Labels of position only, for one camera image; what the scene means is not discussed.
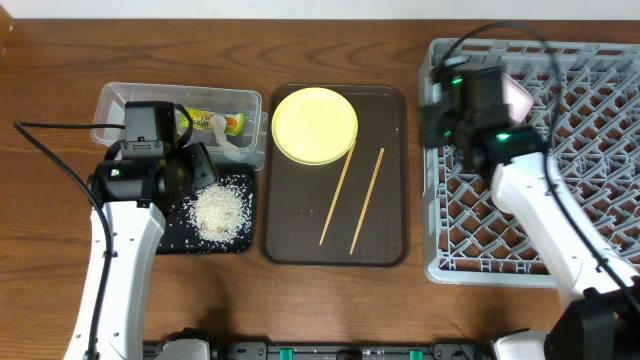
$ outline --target brown tray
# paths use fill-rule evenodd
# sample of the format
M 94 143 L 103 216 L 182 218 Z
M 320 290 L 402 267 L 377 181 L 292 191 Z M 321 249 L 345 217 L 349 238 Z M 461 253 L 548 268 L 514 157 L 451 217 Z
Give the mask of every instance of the brown tray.
M 312 85 L 287 84 L 273 95 L 273 113 L 287 95 Z M 407 239 L 406 105 L 386 86 L 313 85 L 342 94 L 358 115 L 358 137 L 324 243 L 319 245 L 346 155 L 330 164 L 302 165 L 287 158 L 267 136 L 266 208 L 261 247 L 280 264 L 381 266 L 400 264 Z M 349 255 L 380 148 L 384 157 L 366 216 Z

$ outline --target yellow plate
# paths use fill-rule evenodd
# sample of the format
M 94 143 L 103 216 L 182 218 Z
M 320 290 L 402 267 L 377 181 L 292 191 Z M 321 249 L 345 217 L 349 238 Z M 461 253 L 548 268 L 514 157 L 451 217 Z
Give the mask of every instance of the yellow plate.
M 271 123 L 273 140 L 287 157 L 306 165 L 322 165 L 342 157 L 358 135 L 358 118 L 342 95 L 324 88 L 289 94 Z

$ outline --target green indicator light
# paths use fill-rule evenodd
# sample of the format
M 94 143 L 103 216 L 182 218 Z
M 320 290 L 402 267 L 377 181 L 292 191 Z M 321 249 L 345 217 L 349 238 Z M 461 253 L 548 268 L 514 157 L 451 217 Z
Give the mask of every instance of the green indicator light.
M 511 135 L 509 135 L 509 134 L 504 134 L 504 133 L 503 133 L 503 134 L 498 134 L 498 135 L 496 135 L 496 138 L 498 139 L 498 141 L 505 141 L 505 140 L 507 140 L 507 139 L 508 139 L 508 138 L 510 138 L 510 137 L 511 137 Z

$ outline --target dish rack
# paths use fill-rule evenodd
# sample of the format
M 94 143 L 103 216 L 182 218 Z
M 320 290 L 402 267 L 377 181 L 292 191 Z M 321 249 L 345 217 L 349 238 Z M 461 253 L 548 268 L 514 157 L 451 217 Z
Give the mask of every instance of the dish rack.
M 436 39 L 420 68 L 421 105 L 429 72 L 456 39 Z M 640 267 L 640 46 L 550 43 L 561 67 L 562 110 L 553 155 L 572 194 L 620 255 Z M 468 40 L 455 55 L 502 62 L 534 98 L 525 122 L 548 137 L 556 87 L 538 42 Z M 518 221 L 500 212 L 455 148 L 424 150 L 423 251 L 436 283 L 554 287 Z

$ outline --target wooden chopstick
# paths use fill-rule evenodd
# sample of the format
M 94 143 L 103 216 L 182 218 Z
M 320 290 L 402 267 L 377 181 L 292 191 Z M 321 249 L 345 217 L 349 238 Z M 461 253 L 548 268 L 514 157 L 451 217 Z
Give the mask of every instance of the wooden chopstick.
M 349 154 L 347 155 L 347 161 L 344 163 L 344 167 L 342 168 L 342 174 L 340 175 L 340 180 L 338 181 L 338 187 L 336 188 L 336 193 L 333 194 L 333 201 L 331 202 L 331 207 L 329 208 L 329 215 L 327 215 L 327 221 L 324 223 L 324 230 L 322 230 L 322 236 L 320 237 L 320 245 L 324 241 L 324 235 L 327 233 L 327 229 L 329 228 L 329 221 L 331 221 L 331 216 L 333 215 L 333 209 L 336 207 L 336 203 L 338 202 L 338 195 L 340 195 L 340 189 L 342 189 L 342 182 L 344 181 L 344 177 L 347 174 L 347 168 L 349 168 L 349 162 L 351 161 L 351 155 L 353 154 L 353 149 L 355 149 L 356 143 L 353 143 L 351 149 L 349 149 Z
M 360 227 L 362 227 L 362 220 L 364 220 L 364 214 L 367 212 L 367 207 L 369 206 L 369 199 L 371 198 L 373 185 L 376 183 L 376 177 L 378 176 L 378 170 L 380 169 L 380 163 L 382 162 L 382 155 L 384 155 L 384 148 L 380 149 L 380 155 L 378 155 L 378 162 L 376 162 L 376 168 L 373 170 L 373 176 L 371 176 L 371 183 L 369 183 L 369 191 L 367 191 L 367 197 L 364 199 L 364 205 L 362 206 L 362 212 L 360 213 L 360 220 L 358 220 L 358 227 L 356 228 L 356 234 L 353 236 L 353 242 L 351 243 L 351 250 L 349 251 L 349 255 L 353 255 L 353 249 L 356 247 L 356 241 L 358 241 L 358 234 L 360 234 Z

